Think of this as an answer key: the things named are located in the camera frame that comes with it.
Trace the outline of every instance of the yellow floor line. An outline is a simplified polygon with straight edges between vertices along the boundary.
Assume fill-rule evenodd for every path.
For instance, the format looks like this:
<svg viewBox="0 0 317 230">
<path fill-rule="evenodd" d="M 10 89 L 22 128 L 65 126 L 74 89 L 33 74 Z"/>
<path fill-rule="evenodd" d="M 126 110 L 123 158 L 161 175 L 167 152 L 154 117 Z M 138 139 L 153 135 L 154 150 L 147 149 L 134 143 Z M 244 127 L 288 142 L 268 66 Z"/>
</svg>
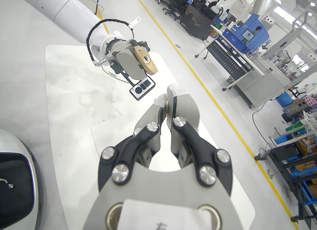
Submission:
<svg viewBox="0 0 317 230">
<path fill-rule="evenodd" d="M 103 19 L 103 18 L 102 18 L 102 14 L 100 13 L 100 9 L 99 9 L 99 8 L 97 8 L 97 17 L 98 17 L 100 20 Z M 108 31 L 107 26 L 106 26 L 105 23 L 103 23 L 103 26 L 105 27 L 105 30 L 106 30 L 107 34 L 109 34 L 109 31 Z"/>
<path fill-rule="evenodd" d="M 223 117 L 226 119 L 226 121 L 228 122 L 228 124 L 230 125 L 230 127 L 233 129 L 233 131 L 235 132 L 235 134 L 238 136 L 238 138 L 240 139 L 240 141 L 242 142 L 242 144 L 244 145 L 244 147 L 247 149 L 247 151 L 249 152 L 250 156 L 254 159 L 254 154 L 252 153 L 250 147 L 247 145 L 247 143 L 245 142 L 245 140 L 242 138 L 242 136 L 240 135 L 240 133 L 238 132 L 238 130 L 234 127 L 233 123 L 230 121 L 230 119 L 228 118 L 228 116 L 225 114 L 225 112 L 222 110 L 222 108 L 220 107 L 220 105 L 218 104 L 218 102 L 215 100 L 215 98 L 212 96 L 212 94 L 208 91 L 208 89 L 206 88 L 206 86 L 203 84 L 203 82 L 200 80 L 200 78 L 197 76 L 197 74 L 195 73 L 195 71 L 192 69 L 192 67 L 189 65 L 189 63 L 186 61 L 186 59 L 184 58 L 184 56 L 180 53 L 180 51 L 177 49 L 177 47 L 174 45 L 174 43 L 171 41 L 171 39 L 168 37 L 168 35 L 165 33 L 165 31 L 162 29 L 162 27 L 158 24 L 158 22 L 155 20 L 155 18 L 151 15 L 151 13 L 149 12 L 149 10 L 146 8 L 146 6 L 143 4 L 143 2 L 141 0 L 138 0 L 140 2 L 140 4 L 142 5 L 142 7 L 146 10 L 146 12 L 149 14 L 149 16 L 152 18 L 152 20 L 154 21 L 154 23 L 158 26 L 158 28 L 162 31 L 163 35 L 167 38 L 167 40 L 170 42 L 170 44 L 173 46 L 173 48 L 176 50 L 176 52 L 178 53 L 178 55 L 181 57 L 181 59 L 184 61 L 184 63 L 187 65 L 187 67 L 189 68 L 189 70 L 193 73 L 193 75 L 195 76 L 195 78 L 197 79 L 197 81 L 201 84 L 201 86 L 203 87 L 203 89 L 205 90 L 205 92 L 209 95 L 209 97 L 211 98 L 211 100 L 214 102 L 214 104 L 216 105 L 216 107 L 218 108 L 218 110 L 221 112 L 221 114 L 223 115 Z M 292 214 L 290 212 L 290 210 L 288 209 L 288 207 L 286 206 L 284 200 L 282 199 L 281 195 L 279 194 L 279 192 L 277 191 L 277 189 L 275 188 L 274 184 L 272 183 L 271 179 L 269 178 L 269 176 L 267 175 L 267 173 L 265 172 L 265 170 L 263 169 L 263 167 L 260 165 L 259 162 L 256 162 L 258 168 L 260 169 L 260 171 L 262 172 L 262 174 L 264 175 L 265 179 L 268 181 L 269 185 L 271 186 L 272 190 L 274 191 L 275 195 L 277 196 L 277 199 L 280 201 L 280 203 L 282 204 L 285 212 L 287 213 L 287 215 L 289 216 L 289 218 L 292 217 Z M 297 223 L 293 223 L 295 229 L 299 229 Z"/>
</svg>

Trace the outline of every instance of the black power cable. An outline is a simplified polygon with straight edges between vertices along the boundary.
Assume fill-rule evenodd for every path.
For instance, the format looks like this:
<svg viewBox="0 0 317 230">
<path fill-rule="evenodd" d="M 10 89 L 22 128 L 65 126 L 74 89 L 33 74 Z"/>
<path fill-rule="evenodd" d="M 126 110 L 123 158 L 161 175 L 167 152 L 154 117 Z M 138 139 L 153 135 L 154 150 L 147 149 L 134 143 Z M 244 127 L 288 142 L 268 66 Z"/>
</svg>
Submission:
<svg viewBox="0 0 317 230">
<path fill-rule="evenodd" d="M 93 28 L 90 30 L 89 34 L 88 34 L 88 37 L 86 39 L 86 45 L 87 45 L 87 49 L 88 49 L 88 53 L 90 55 L 90 58 L 91 60 L 94 62 L 94 57 L 93 57 L 93 54 L 90 50 L 90 45 L 89 45 L 89 39 L 93 33 L 93 31 L 102 23 L 104 22 L 117 22 L 117 23 L 122 23 L 122 24 L 125 24 L 128 26 L 128 28 L 131 30 L 132 32 L 132 38 L 134 38 L 134 32 L 133 32 L 133 29 L 129 27 L 129 23 L 125 22 L 125 21 L 122 21 L 122 20 L 118 20 L 118 19 L 103 19 L 103 20 L 100 20 L 96 25 L 93 26 Z"/>
<path fill-rule="evenodd" d="M 267 102 L 265 102 L 259 110 L 257 110 L 256 112 L 254 112 L 254 113 L 252 114 L 252 121 L 253 121 L 253 123 L 254 123 L 254 126 L 255 126 L 256 129 L 258 130 L 259 134 L 262 136 L 262 138 L 263 138 L 264 141 L 266 142 L 266 145 L 268 145 L 268 146 L 272 149 L 272 148 L 273 148 L 272 145 L 271 145 L 269 142 L 267 142 L 267 140 L 264 138 L 264 136 L 261 134 L 261 132 L 260 132 L 259 129 L 257 128 L 256 123 L 254 122 L 254 114 L 257 113 L 257 112 L 259 112 L 259 111 L 265 106 L 266 103 L 267 103 Z"/>
</svg>

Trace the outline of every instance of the white epoxy floor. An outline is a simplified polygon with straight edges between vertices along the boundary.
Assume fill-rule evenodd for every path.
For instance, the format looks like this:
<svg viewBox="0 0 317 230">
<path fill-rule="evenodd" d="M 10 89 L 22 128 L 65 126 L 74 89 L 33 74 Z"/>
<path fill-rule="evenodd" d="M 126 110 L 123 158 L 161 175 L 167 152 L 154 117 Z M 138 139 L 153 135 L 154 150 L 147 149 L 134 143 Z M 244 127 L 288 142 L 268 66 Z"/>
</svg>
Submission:
<svg viewBox="0 0 317 230">
<path fill-rule="evenodd" d="M 165 16 L 162 4 L 157 5 L 154 0 L 141 1 L 172 42 L 181 47 L 181 54 L 232 121 L 251 151 L 257 154 L 260 147 L 265 148 L 265 142 L 252 123 L 253 111 L 234 89 L 221 91 L 227 84 L 225 80 L 228 74 L 213 58 L 208 57 L 205 61 L 202 58 L 194 58 L 204 47 L 202 41 L 189 37 L 178 23 L 170 16 Z M 48 126 L 45 48 L 51 44 L 78 43 L 23 0 L 0 0 L 0 3 L 0 127 L 23 140 L 40 163 L 47 202 L 42 229 L 66 230 L 68 227 L 56 184 Z M 234 173 L 256 211 L 250 229 L 294 229 L 241 140 L 139 1 L 100 0 L 100 3 L 105 7 L 105 18 L 118 18 L 127 22 L 132 22 L 137 16 L 142 18 L 134 28 L 136 39 L 146 40 L 152 51 L 160 53 L 177 82 L 186 88 L 197 102 L 201 119 L 218 147 L 230 152 Z M 130 38 L 130 31 L 126 26 L 115 23 L 109 23 L 107 26 L 110 31 L 119 30 L 125 37 Z M 281 113 L 281 107 L 273 101 L 268 102 L 255 115 L 258 127 L 264 135 L 275 135 L 273 127 L 284 126 L 280 118 Z M 292 205 L 286 197 L 283 181 L 279 180 L 278 175 L 274 176 L 273 183 L 292 214 L 297 214 L 297 206 Z M 306 229 L 306 224 L 300 222 L 300 229 Z"/>
</svg>

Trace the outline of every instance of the sticker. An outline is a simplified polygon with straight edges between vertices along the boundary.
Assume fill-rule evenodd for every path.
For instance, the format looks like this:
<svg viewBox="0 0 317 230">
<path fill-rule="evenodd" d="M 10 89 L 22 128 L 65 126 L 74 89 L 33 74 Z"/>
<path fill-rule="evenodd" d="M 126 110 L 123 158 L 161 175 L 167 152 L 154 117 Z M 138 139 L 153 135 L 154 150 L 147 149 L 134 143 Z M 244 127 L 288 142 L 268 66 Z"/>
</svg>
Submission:
<svg viewBox="0 0 317 230">
<path fill-rule="evenodd" d="M 127 199 L 117 230 L 210 230 L 208 211 Z"/>
</svg>

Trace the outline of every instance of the caster wheel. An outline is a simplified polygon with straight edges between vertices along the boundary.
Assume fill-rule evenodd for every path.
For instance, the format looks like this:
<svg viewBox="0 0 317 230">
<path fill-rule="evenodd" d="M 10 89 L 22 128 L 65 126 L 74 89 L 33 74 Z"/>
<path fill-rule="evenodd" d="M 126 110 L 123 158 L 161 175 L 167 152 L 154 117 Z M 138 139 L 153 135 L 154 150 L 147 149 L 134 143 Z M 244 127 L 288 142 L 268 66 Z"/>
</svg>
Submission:
<svg viewBox="0 0 317 230">
<path fill-rule="evenodd" d="M 292 217 L 291 217 L 291 221 L 294 222 L 294 223 L 296 223 L 296 222 L 298 221 L 297 216 L 292 216 Z"/>
</svg>

